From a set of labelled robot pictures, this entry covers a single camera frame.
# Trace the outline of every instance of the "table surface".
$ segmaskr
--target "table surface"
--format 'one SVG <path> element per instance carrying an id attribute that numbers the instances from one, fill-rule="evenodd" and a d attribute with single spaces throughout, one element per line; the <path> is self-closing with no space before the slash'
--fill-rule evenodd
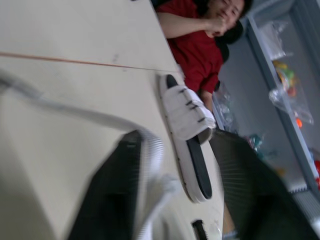
<path id="1" fill-rule="evenodd" d="M 104 28 L 113 33 L 103 37 L 108 44 L 102 47 L 94 44 L 95 38 L 103 34 L 100 23 L 92 25 L 97 27 L 94 33 L 90 28 L 82 28 L 83 36 L 90 38 L 81 42 L 81 45 L 74 45 L 76 38 L 73 38 L 73 34 L 63 34 L 65 29 L 62 22 L 56 22 L 52 32 L 50 31 L 52 25 L 45 23 L 45 16 L 54 15 L 54 11 L 58 10 L 73 16 L 71 13 L 74 10 L 69 5 L 71 3 L 74 4 L 74 9 L 80 9 L 78 4 L 82 6 L 83 15 L 79 15 L 79 19 L 86 20 L 88 18 L 85 16 L 92 15 L 94 8 L 103 7 L 105 16 L 100 12 L 97 17 L 113 21 L 112 24 L 105 21 L 104 25 Z M 176 71 L 175 61 L 150 2 L 93 0 L 90 1 L 92 5 L 87 7 L 83 7 L 86 1 L 77 3 L 73 0 L 68 3 L 27 0 L 24 4 L 27 8 L 19 7 L 20 28 L 13 24 L 13 16 L 8 13 L 6 19 L 11 20 L 9 25 L 13 24 L 12 28 L 0 21 L 0 29 L 4 33 L 0 36 L 1 40 L 6 33 L 9 36 L 15 34 L 14 38 L 20 37 L 1 45 L 0 48 L 4 51 L 108 64 L 115 48 L 120 50 L 125 46 L 125 57 L 119 57 L 120 62 L 123 59 L 121 64 L 150 70 L 21 57 L 0 57 L 0 68 L 35 85 L 45 96 L 54 100 L 113 114 L 145 126 L 163 140 L 165 155 L 161 174 L 170 173 L 180 178 L 175 152 L 160 108 L 156 82 L 158 76 L 164 74 L 173 74 L 179 83 L 183 83 L 183 79 Z M 39 4 L 38 9 L 46 9 L 47 14 L 40 15 L 32 8 L 35 4 Z M 7 11 L 13 11 L 12 8 L 19 4 L 12 1 L 5 5 Z M 2 12 L 3 8 L 0 10 L 0 18 L 3 17 Z M 26 23 L 31 23 L 27 19 L 33 18 L 43 19 L 43 28 L 33 29 L 34 26 L 24 25 L 24 19 Z M 129 24 L 129 18 L 134 19 L 132 24 Z M 65 21 L 66 25 L 76 26 L 77 23 L 71 18 Z M 130 39 L 117 43 L 117 34 L 120 33 L 115 30 L 116 22 L 122 25 L 122 31 L 132 33 Z M 34 35 L 26 34 L 28 28 L 34 30 Z M 47 36 L 50 41 L 45 41 L 44 38 L 39 40 L 42 34 L 49 32 L 52 33 Z M 51 48 L 52 44 L 60 51 Z M 3 196 L 0 199 L 0 213 L 6 219 L 0 224 L 1 234 L 6 239 L 21 239 L 22 236 L 27 240 L 65 239 L 88 180 L 124 132 L 103 128 L 81 119 L 39 111 L 11 94 L 0 97 L 0 112 L 0 194 Z M 214 235 L 216 227 L 222 231 L 224 197 L 218 166 L 209 143 L 203 144 L 202 151 L 209 169 L 212 199 L 194 204 L 185 191 L 181 191 L 157 219 L 154 228 L 157 239 L 161 239 L 164 223 L 168 225 L 172 236 L 175 236 L 172 237 L 174 239 L 194 240 L 191 222 L 197 219 L 204 221 L 209 237 Z"/>

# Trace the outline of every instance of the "slipper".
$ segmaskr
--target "slipper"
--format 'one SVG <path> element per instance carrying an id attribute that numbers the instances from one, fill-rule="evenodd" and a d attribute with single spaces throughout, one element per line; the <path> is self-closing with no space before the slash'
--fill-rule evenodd
<path id="1" fill-rule="evenodd" d="M 194 203 L 205 202 L 212 187 L 201 144 L 210 139 L 216 121 L 197 94 L 172 75 L 162 76 L 158 87 L 185 188 Z"/>

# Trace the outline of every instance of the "red shirt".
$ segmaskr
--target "red shirt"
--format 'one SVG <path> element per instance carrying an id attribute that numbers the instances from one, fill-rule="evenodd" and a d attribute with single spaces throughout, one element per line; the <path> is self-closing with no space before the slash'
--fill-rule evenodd
<path id="1" fill-rule="evenodd" d="M 197 6 L 192 0 L 171 0 L 156 11 L 199 18 Z M 208 37 L 205 31 L 198 31 L 167 41 L 176 62 L 182 68 L 185 85 L 195 92 L 202 89 L 213 93 L 223 64 L 221 51 L 214 38 Z"/>

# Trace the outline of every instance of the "person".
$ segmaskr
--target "person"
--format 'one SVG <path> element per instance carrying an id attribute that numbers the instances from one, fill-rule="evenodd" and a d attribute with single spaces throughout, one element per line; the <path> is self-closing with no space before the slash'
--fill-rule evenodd
<path id="1" fill-rule="evenodd" d="M 223 64 L 214 38 L 236 26 L 252 3 L 253 0 L 207 0 L 203 14 L 193 0 L 170 0 L 156 8 L 162 31 L 184 73 L 185 85 L 199 93 L 211 112 L 212 94 Z"/>

